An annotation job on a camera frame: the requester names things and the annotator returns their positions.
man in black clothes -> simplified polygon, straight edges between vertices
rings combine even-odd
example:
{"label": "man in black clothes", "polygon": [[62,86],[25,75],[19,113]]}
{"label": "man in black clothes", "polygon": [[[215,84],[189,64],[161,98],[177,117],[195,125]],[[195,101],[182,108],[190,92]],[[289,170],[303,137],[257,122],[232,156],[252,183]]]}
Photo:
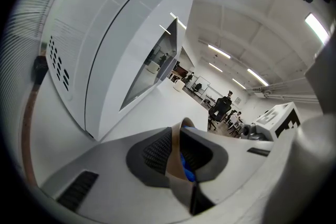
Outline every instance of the man in black clothes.
{"label": "man in black clothes", "polygon": [[194,72],[192,72],[185,80],[184,80],[184,83],[187,84],[189,81],[191,81],[191,79],[193,78],[194,76]]}
{"label": "man in black clothes", "polygon": [[231,91],[229,91],[229,93],[227,94],[227,97],[229,98],[229,99],[231,99],[231,95],[232,95],[233,93],[231,92]]}

office chair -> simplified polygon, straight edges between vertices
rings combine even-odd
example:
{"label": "office chair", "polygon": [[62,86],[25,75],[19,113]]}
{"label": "office chair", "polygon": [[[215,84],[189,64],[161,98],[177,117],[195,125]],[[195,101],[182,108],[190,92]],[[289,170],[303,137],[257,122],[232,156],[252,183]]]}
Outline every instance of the office chair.
{"label": "office chair", "polygon": [[220,122],[225,115],[231,109],[231,100],[218,98],[215,106],[209,110],[209,119],[208,119],[208,129],[211,130],[211,126],[213,126],[216,130],[216,126],[213,121]]}
{"label": "office chair", "polygon": [[196,94],[195,92],[198,92],[201,87],[202,87],[201,83],[197,84],[195,87],[192,88],[193,89],[193,93]]}
{"label": "office chair", "polygon": [[236,110],[232,109],[230,111],[230,114],[227,116],[227,120],[225,121],[225,123],[228,123],[230,121],[230,117],[232,116],[233,113],[237,112]]}
{"label": "office chair", "polygon": [[205,99],[204,101],[203,101],[204,103],[205,103],[205,105],[208,107],[208,108],[212,108],[212,106],[210,105],[210,100],[209,99]]}

person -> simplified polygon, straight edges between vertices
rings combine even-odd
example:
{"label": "person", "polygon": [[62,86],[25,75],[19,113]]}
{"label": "person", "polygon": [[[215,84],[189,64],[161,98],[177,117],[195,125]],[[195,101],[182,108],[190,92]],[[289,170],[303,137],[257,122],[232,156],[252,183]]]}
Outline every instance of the person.
{"label": "person", "polygon": [[192,72],[186,79],[185,79],[185,84],[187,84],[189,81],[191,81],[191,79],[193,78],[194,76],[194,72]]}
{"label": "person", "polygon": [[237,112],[233,113],[233,115],[236,116],[236,118],[240,120],[240,115],[241,115],[240,111],[238,113]]}
{"label": "person", "polygon": [[168,53],[164,54],[161,56],[160,61],[159,61],[159,66],[161,67],[163,65],[163,63],[165,62],[165,60],[167,59]]}
{"label": "person", "polygon": [[176,70],[178,67],[180,67],[180,62],[179,62],[179,61],[176,62],[176,64],[175,64],[173,70]]}
{"label": "person", "polygon": [[232,95],[233,93],[231,92],[231,91],[229,91],[229,93],[227,94],[227,97],[229,98],[229,99],[231,99],[231,95]]}

white panel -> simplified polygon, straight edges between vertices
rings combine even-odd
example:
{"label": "white panel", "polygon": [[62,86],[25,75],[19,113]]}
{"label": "white panel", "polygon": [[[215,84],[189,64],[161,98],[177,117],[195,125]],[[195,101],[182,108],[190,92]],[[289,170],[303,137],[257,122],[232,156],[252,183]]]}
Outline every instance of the white panel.
{"label": "white panel", "polygon": [[[54,68],[53,57],[50,57],[52,47],[47,47],[49,70],[67,109],[83,129],[87,85],[94,58],[104,34],[127,1],[64,0],[54,20],[51,36],[58,52]],[[58,57],[61,58],[60,79],[57,77]],[[64,79],[64,70],[69,79]]]}
{"label": "white panel", "polygon": [[[94,61],[86,99],[86,130],[101,139],[154,87],[120,110],[147,55],[174,17],[187,25],[192,0],[129,0],[106,33]],[[185,29],[177,24],[177,55]]]}

black strip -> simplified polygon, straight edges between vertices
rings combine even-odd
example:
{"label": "black strip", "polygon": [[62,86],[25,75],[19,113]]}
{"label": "black strip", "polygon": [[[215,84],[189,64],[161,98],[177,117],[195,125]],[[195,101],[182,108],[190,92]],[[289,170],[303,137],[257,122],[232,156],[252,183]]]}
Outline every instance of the black strip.
{"label": "black strip", "polygon": [[67,76],[67,78],[69,79],[69,74],[68,74],[68,72],[67,72],[67,70],[66,69],[64,69],[64,74]]}
{"label": "black strip", "polygon": [[99,44],[98,49],[97,49],[97,51],[96,51],[96,55],[95,55],[95,57],[94,57],[94,59],[93,59],[92,66],[91,66],[91,69],[90,69],[90,74],[89,74],[88,84],[87,84],[87,86],[86,86],[86,94],[85,94],[85,107],[84,107],[84,126],[85,126],[85,128],[86,128],[86,125],[85,125],[85,124],[86,124],[86,97],[88,96],[89,82],[90,82],[90,77],[91,77],[92,68],[93,68],[93,65],[95,64],[94,62],[95,62],[95,60],[96,60],[96,57],[97,57],[99,48],[100,48],[100,46],[101,46],[101,44],[102,44],[102,42],[103,42],[103,40],[104,40],[104,38],[105,38],[107,32],[110,30],[111,25],[114,23],[115,19],[118,17],[118,15],[120,14],[120,12],[124,9],[124,7],[127,5],[127,3],[128,3],[129,1],[130,1],[130,0],[127,0],[127,1],[126,1],[126,3],[121,7],[121,9],[118,11],[118,13],[116,14],[116,16],[114,17],[113,21],[110,23],[110,26],[109,26],[108,29],[106,30],[106,32],[105,32],[103,38],[100,40],[100,44]]}
{"label": "black strip", "polygon": [[261,150],[260,148],[256,148],[256,147],[251,147],[247,152],[257,154],[257,155],[261,155],[261,156],[265,156],[265,157],[267,157],[268,154],[270,153],[270,151]]}
{"label": "black strip", "polygon": [[90,189],[98,178],[98,174],[84,171],[62,193],[57,202],[75,212],[84,201]]}
{"label": "black strip", "polygon": [[210,209],[214,205],[215,204],[202,193],[199,184],[196,182],[193,186],[193,192],[191,195],[191,202],[189,209],[190,214],[193,216],[200,214]]}
{"label": "black strip", "polygon": [[66,78],[65,76],[63,76],[63,79],[64,79],[65,83],[66,83],[67,85],[69,85],[69,82],[68,82],[68,80],[67,80],[67,78]]}
{"label": "black strip", "polygon": [[63,81],[63,84],[64,84],[65,88],[67,89],[67,91],[69,91],[68,86],[65,84],[64,81]]}

